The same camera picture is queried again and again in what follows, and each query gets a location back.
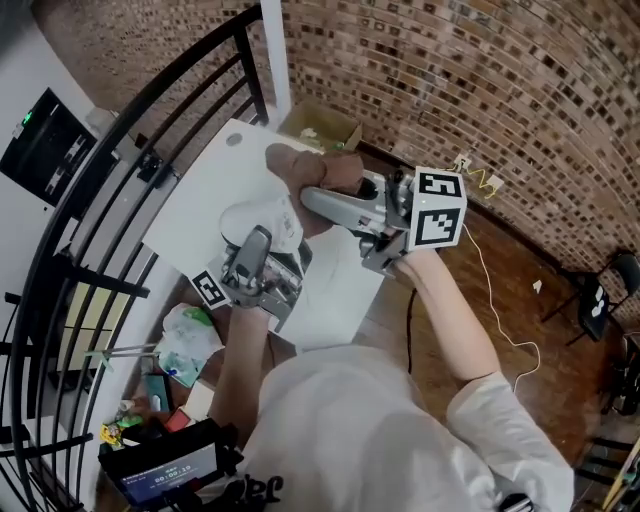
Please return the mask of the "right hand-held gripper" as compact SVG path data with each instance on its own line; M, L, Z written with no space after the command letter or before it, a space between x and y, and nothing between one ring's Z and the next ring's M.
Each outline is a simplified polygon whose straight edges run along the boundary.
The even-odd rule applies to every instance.
M301 202L334 224L371 233L360 242L362 264L382 275L411 252L456 246L467 210L462 176L431 167L412 175L400 171L387 181L364 170L356 196L306 187Z

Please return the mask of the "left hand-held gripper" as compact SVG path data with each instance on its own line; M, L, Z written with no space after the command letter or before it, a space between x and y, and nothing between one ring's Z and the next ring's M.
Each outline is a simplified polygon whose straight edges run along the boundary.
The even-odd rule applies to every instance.
M305 239L293 255L269 253L271 244L271 233L256 225L240 249L227 248L189 281L210 310L258 307L279 332L298 302L313 252Z

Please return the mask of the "white round device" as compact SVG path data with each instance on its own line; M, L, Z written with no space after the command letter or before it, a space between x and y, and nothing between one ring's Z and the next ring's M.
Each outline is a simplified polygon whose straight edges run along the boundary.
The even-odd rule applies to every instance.
M229 206L219 220L222 237L237 247L256 226L265 228L271 235L272 253L293 254L304 240L302 225L287 195L236 203Z

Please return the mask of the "brown cloth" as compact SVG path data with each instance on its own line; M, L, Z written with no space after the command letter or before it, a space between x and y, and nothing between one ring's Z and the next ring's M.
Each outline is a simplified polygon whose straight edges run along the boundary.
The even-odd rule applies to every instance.
M302 190L318 187L355 195L363 181L364 165L360 155L354 151L331 150L320 154L297 151L289 145L276 143L266 148L265 158L267 169L288 188L305 239L328 231L333 223L302 204Z

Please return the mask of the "person's right forearm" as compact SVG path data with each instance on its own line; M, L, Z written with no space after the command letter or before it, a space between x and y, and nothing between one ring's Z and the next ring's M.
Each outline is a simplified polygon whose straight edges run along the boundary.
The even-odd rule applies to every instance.
M496 349L434 250L418 250L395 261L419 295L450 373L471 382L501 370Z

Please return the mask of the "person's left forearm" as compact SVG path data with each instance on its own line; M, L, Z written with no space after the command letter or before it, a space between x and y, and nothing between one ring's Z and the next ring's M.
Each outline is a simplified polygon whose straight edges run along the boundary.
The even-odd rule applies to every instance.
M210 416L220 426L232 424L248 435L254 428L262 383L262 364L270 316L261 308L234 307L224 361Z

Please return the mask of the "cardboard box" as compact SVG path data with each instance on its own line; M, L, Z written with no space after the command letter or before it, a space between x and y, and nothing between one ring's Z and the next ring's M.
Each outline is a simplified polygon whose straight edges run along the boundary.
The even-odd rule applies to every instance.
M361 140L362 125L337 110L305 100L290 110L277 133L323 152L354 150Z

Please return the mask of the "white table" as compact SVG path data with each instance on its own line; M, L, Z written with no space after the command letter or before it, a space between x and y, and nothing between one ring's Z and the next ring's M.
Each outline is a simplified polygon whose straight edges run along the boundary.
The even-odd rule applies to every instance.
M233 133L243 137L230 147ZM223 211L236 203L286 194L284 182L266 167L265 150L283 143L306 145L260 126L228 121L173 189L143 242L187 278L198 274L226 244L220 234ZM311 238L313 258L281 338L300 351L353 342L383 277L361 265L359 241L341 226Z

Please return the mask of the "translucent plastic bag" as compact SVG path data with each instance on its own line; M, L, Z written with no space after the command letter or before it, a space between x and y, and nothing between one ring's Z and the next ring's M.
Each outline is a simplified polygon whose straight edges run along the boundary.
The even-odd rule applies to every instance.
M223 349L221 338L211 319L200 307L180 303L173 307L162 322L160 357L177 356L185 360L206 363Z

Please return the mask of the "white box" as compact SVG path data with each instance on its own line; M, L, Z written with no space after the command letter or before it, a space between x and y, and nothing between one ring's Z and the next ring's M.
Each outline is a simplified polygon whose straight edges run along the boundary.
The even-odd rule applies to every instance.
M183 406L186 415L194 421L207 418L214 398L215 390L201 379L191 388L189 397Z

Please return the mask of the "white pillar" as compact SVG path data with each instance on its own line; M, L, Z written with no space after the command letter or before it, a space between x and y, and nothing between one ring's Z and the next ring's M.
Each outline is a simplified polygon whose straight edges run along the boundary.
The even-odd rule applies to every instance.
M263 26L278 120L283 121L292 107L289 68L281 0L260 0Z

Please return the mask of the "black metal railing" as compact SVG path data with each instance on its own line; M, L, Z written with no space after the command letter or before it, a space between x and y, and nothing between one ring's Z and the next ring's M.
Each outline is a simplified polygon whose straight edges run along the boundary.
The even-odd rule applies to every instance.
M97 291L104 289L108 293L105 304L99 310L100 316L96 324L98 328L102 328L106 323L118 296L124 295L126 298L122 313L109 339L109 348L113 348L118 340L135 301L145 299L149 295L144 282L158 259L157 254L149 256L136 281L130 282L127 279L143 250L141 241L134 243L117 276L108 275L107 268L156 183L169 174L174 160L192 139L242 89L248 89L250 94L234 114L240 116L253 107L256 110L253 118L255 122L268 119L247 34L248 27L261 18L261 7L251 6L194 43L151 80L126 106L97 143L79 174L63 194L44 230L18 303L6 379L10 393L11 417L8 428L11 432L9 439L12 447L0 452L0 475L6 473L2 465L3 460L15 461L13 466L17 471L17 477L8 484L21 501L25 512L87 512L88 507L80 498L80 484L86 445L94 438L89 424L106 372L104 367L91 374L90 363L82 363L74 389L66 437L60 438L58 427L53 425L50 430L50 442L42 441L42 409L47 364L54 340L62 336L63 308L72 292L78 291L80 286L86 286L87 292L72 324L71 336L63 345L63 366L58 373L54 403L55 420L60 418L58 414L62 407L71 359L83 330L84 319ZM59 251L58 246L75 211L81 206L91 205L97 196L99 186L109 177L111 170L107 167L106 161L116 146L174 83L211 52L228 42L235 44L235 52L215 66L206 79L170 113L148 139L105 205L99 209L77 251ZM110 238L98 266L90 269L84 265L83 259L99 229L144 157L154 149L156 143L186 110L234 67L242 69L239 78L215 100L163 160Z

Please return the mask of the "grey metal rod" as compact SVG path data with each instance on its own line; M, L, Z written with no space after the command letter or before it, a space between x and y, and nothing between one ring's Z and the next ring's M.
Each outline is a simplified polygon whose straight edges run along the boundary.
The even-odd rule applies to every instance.
M115 358L140 358L140 357L156 357L159 354L157 346L153 344L144 344L126 347L114 347L111 349L86 351L85 358L97 359L99 363L108 372L114 369L110 363Z

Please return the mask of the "teal box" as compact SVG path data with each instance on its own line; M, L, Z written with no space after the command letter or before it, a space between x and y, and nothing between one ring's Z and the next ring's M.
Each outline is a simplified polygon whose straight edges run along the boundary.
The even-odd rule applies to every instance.
M151 410L153 412L170 412L172 400L166 376L147 374L143 381Z

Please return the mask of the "red box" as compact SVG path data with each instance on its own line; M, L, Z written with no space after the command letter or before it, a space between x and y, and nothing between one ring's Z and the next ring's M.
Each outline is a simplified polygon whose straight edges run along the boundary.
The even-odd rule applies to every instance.
M170 433L180 431L195 423L182 407L177 408L165 422L164 426Z

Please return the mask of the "black screen device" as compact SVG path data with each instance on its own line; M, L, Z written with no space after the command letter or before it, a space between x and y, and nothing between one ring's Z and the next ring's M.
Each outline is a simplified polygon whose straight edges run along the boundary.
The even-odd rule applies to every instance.
M205 486L231 477L243 460L238 429L212 419L133 447L98 456L101 469L139 510L174 505Z

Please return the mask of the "black folding chair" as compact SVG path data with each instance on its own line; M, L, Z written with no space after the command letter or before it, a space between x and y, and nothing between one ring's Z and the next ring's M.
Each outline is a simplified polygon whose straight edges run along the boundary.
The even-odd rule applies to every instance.
M607 271L614 272L622 281L625 295L618 302L611 301L609 293L601 283L600 277ZM581 332L566 345L571 346L585 336L597 342L605 334L608 323L615 321L613 312L640 290L640 259L629 250L620 250L599 271L570 272L568 280L574 288L574 293L547 313L541 322L546 323L569 304L577 301L577 322Z

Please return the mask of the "black wall panel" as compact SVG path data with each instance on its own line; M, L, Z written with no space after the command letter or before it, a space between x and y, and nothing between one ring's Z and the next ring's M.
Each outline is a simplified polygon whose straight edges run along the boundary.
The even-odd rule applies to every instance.
M56 206L97 139L51 89L19 128L0 159L0 173Z

